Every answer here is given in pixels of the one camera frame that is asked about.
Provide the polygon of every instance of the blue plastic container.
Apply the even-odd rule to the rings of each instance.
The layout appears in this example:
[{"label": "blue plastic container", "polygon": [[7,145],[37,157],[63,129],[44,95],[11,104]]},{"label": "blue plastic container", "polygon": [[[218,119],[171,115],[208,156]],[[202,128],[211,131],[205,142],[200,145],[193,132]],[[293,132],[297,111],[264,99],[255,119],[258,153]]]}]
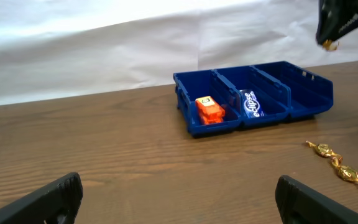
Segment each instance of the blue plastic container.
[{"label": "blue plastic container", "polygon": [[[174,73],[178,108],[193,136],[300,119],[333,105],[333,83],[288,62]],[[248,118],[240,90],[252,90],[265,116]],[[226,111],[222,123],[201,124],[195,100],[211,96]]]}]

